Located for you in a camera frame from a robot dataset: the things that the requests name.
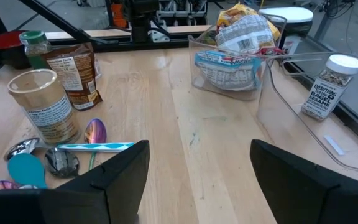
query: red bowl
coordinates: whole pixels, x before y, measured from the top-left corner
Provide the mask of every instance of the red bowl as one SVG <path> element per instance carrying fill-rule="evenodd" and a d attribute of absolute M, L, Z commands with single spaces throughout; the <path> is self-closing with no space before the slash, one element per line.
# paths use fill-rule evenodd
<path fill-rule="evenodd" d="M 30 68 L 29 59 L 25 55 L 24 45 L 19 34 L 24 30 L 10 31 L 0 34 L 0 62 L 15 69 Z"/>

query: brown bag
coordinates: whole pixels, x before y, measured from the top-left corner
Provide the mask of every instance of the brown bag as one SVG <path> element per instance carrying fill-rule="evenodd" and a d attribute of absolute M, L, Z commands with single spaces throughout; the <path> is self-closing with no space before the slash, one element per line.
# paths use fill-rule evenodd
<path fill-rule="evenodd" d="M 96 90 L 91 43 L 56 49 L 41 56 L 57 73 L 74 108 L 84 111 L 102 102 L 99 91 Z"/>

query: snack bag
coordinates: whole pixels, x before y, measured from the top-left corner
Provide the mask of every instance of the snack bag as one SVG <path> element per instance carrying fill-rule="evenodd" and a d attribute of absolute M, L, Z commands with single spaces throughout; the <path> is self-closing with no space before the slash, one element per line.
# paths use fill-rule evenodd
<path fill-rule="evenodd" d="M 235 57 L 223 52 L 205 50 L 195 55 L 195 65 L 203 76 L 221 90 L 255 90 L 261 84 L 258 72 L 262 60 L 257 57 Z"/>
<path fill-rule="evenodd" d="M 228 27 L 231 24 L 238 21 L 239 19 L 241 19 L 243 16 L 249 16 L 249 15 L 259 15 L 259 14 L 257 13 L 257 11 L 247 6 L 237 3 L 231 9 L 223 10 L 219 13 L 219 17 L 216 25 L 218 27 Z M 280 31 L 278 31 L 278 29 L 270 21 L 267 21 L 267 23 L 270 30 L 272 31 L 274 40 L 277 40 L 280 37 Z"/>
<path fill-rule="evenodd" d="M 243 16 L 216 35 L 216 45 L 222 49 L 256 54 L 262 47 L 275 47 L 274 37 L 260 15 Z"/>
<path fill-rule="evenodd" d="M 67 92 L 70 102 L 79 111 L 102 102 L 96 90 L 96 70 L 91 43 L 64 47 L 41 55 Z"/>

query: white lid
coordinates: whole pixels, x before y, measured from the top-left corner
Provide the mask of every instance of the white lid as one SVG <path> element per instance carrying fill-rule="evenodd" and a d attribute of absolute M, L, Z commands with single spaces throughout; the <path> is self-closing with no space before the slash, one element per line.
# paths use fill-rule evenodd
<path fill-rule="evenodd" d="M 309 22 L 313 20 L 313 12 L 303 7 L 277 7 L 259 10 L 260 14 L 282 16 L 287 19 L 287 23 Z"/>
<path fill-rule="evenodd" d="M 331 55 L 326 62 L 327 68 L 345 75 L 358 74 L 358 59 L 347 55 Z"/>

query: silver spoon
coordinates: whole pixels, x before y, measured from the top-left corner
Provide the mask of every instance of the silver spoon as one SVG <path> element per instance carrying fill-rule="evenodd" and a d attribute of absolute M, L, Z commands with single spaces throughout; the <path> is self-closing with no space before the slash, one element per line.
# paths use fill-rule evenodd
<path fill-rule="evenodd" d="M 20 154 L 20 153 L 31 153 L 35 148 L 42 147 L 42 148 L 49 148 L 47 145 L 40 142 L 40 138 L 30 138 L 23 140 L 16 145 L 12 146 L 4 155 L 4 159 L 8 161 L 13 156 Z"/>
<path fill-rule="evenodd" d="M 78 176 L 80 161 L 70 151 L 50 148 L 44 157 L 45 168 L 55 177 L 70 178 Z"/>

